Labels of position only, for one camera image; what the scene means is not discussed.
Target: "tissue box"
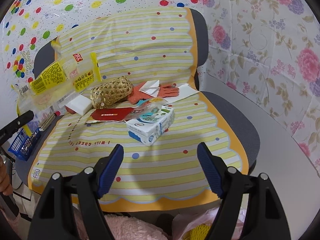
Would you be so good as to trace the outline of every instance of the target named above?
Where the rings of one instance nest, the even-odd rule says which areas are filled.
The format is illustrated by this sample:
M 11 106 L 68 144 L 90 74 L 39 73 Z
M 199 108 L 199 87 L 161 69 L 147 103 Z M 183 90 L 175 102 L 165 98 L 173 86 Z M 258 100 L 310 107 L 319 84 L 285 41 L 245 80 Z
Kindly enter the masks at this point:
M 167 130 L 174 121 L 174 110 L 168 106 L 147 116 L 126 122 L 129 136 L 150 146 Z

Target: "white envelope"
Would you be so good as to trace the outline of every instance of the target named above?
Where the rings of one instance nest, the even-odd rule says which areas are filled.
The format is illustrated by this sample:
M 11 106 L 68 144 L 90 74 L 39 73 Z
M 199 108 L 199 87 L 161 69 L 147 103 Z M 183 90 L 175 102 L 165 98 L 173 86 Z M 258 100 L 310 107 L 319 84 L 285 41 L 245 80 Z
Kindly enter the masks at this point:
M 179 95 L 177 97 L 165 98 L 165 100 L 168 102 L 167 103 L 168 105 L 168 104 L 172 104 L 173 102 L 192 96 L 196 93 L 199 93 L 199 91 L 193 89 L 192 87 L 189 86 L 189 84 L 186 83 L 179 86 Z
M 146 93 L 152 97 L 157 97 L 160 87 L 159 87 L 159 80 L 151 80 L 147 81 L 140 89 L 139 91 Z

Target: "floral wall covering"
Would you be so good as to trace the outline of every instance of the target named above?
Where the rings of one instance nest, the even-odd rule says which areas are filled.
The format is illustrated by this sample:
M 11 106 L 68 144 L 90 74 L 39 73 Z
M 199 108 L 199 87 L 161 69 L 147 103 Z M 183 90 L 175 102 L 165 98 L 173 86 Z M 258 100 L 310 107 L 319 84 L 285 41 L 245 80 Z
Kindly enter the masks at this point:
M 203 0 L 199 67 L 262 107 L 320 171 L 320 25 L 304 0 Z

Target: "blue plastic basket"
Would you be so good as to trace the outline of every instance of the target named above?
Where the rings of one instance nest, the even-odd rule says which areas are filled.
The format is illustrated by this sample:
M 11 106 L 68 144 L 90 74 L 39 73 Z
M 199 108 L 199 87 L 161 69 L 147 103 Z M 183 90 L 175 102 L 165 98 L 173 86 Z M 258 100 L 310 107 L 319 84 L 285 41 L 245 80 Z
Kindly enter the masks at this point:
M 14 139 L 8 151 L 16 155 L 16 157 L 19 158 L 20 160 L 27 161 L 39 137 L 40 137 L 39 129 L 36 129 L 36 131 L 31 135 L 31 137 L 29 137 L 25 133 L 25 131 L 22 129 L 18 133 L 17 137 Z

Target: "metal screw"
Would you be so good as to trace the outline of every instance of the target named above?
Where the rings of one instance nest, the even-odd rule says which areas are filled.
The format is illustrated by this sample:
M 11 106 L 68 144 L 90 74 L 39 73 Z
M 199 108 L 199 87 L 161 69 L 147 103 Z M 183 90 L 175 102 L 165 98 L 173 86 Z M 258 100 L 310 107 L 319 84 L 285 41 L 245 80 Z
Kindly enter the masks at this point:
M 60 178 L 60 174 L 59 173 L 55 173 L 55 174 L 52 175 L 52 178 L 54 180 L 59 179 Z
M 237 169 L 235 167 L 228 167 L 228 172 L 235 174 L 237 172 Z
M 263 180 L 267 180 L 267 179 L 269 178 L 268 175 L 265 174 L 265 173 L 261 173 L 261 174 L 260 174 L 260 177 L 261 177 L 261 179 L 263 179 Z
M 87 167 L 87 168 L 84 169 L 84 173 L 85 174 L 90 174 L 92 172 L 93 172 L 93 168 L 92 167 Z

